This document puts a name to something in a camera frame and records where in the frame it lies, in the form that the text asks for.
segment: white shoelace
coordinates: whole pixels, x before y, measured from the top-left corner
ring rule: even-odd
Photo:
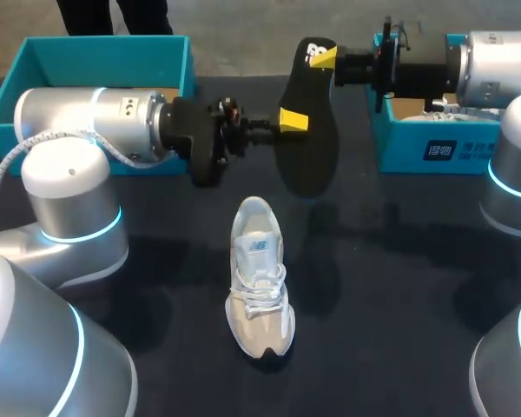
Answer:
[[[230,288],[233,294],[238,295],[245,302],[247,315],[254,313],[266,313],[282,308],[281,286],[286,279],[286,267],[279,263],[278,274],[269,273],[255,274],[253,282],[265,281],[264,287],[251,287],[243,281],[240,270],[237,268],[235,274],[240,280],[241,289]]]

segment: yellow clamp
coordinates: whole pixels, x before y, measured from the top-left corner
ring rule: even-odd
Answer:
[[[280,107],[280,132],[307,132],[309,117]]]
[[[336,69],[336,56],[338,55],[338,47],[334,46],[326,52],[313,56],[311,58],[311,68],[329,68]]]

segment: shoe sole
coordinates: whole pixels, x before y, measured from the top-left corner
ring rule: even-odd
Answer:
[[[235,339],[235,341],[237,341],[237,344],[240,346],[241,350],[253,359],[261,359],[261,358],[257,358],[256,356],[253,356],[250,352],[248,352],[245,349],[245,347],[243,346],[243,344],[241,343],[240,338],[237,336],[237,332],[235,331],[234,325],[232,324],[233,321],[231,320],[231,314],[232,314],[231,309],[232,308],[231,308],[231,303],[230,303],[230,296],[226,299],[225,309],[226,309],[226,319],[228,320],[229,328],[232,330],[234,339]],[[287,353],[287,351],[293,344],[293,338],[295,336],[295,311],[293,311],[292,306],[289,306],[289,317],[291,319],[291,330],[290,330],[291,337],[289,338],[289,344],[287,345],[286,350],[284,351],[284,353],[282,355],[280,355],[280,357],[283,357]]]

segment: shoe tongue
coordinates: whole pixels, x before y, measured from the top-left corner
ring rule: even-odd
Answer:
[[[274,232],[253,232],[235,239],[237,268],[246,283],[255,287],[269,286],[270,283],[262,277],[278,273],[279,246]]]

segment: box label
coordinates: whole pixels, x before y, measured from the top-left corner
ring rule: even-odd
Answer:
[[[428,141],[423,160],[450,161],[457,144],[457,141]]]
[[[494,143],[465,142],[461,147],[459,159],[462,161],[489,160],[494,154]]]

